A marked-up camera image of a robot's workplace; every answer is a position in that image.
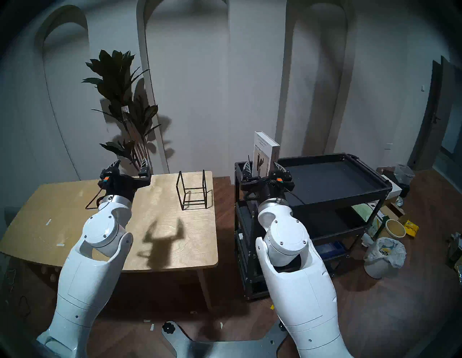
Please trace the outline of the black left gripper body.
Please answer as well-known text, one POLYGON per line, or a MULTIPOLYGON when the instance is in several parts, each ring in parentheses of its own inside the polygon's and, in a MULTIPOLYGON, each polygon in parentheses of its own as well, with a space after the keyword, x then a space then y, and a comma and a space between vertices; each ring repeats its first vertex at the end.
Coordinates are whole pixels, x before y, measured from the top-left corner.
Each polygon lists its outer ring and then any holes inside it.
POLYGON ((148 187, 151 183, 149 172, 140 172, 141 177, 135 178, 118 171, 102 171, 98 186, 105 191, 104 196, 120 196, 133 202, 136 191, 148 187))

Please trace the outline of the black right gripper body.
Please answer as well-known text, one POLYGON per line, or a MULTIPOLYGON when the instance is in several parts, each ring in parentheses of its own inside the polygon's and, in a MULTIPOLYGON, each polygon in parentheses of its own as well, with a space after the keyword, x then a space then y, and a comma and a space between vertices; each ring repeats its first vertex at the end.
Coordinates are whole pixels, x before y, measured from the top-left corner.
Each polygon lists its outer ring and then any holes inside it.
POLYGON ((243 178, 240 190, 244 192, 244 200, 255 200, 262 203, 269 199, 285 199, 285 192, 295 188, 290 172, 270 172, 266 177, 243 178))

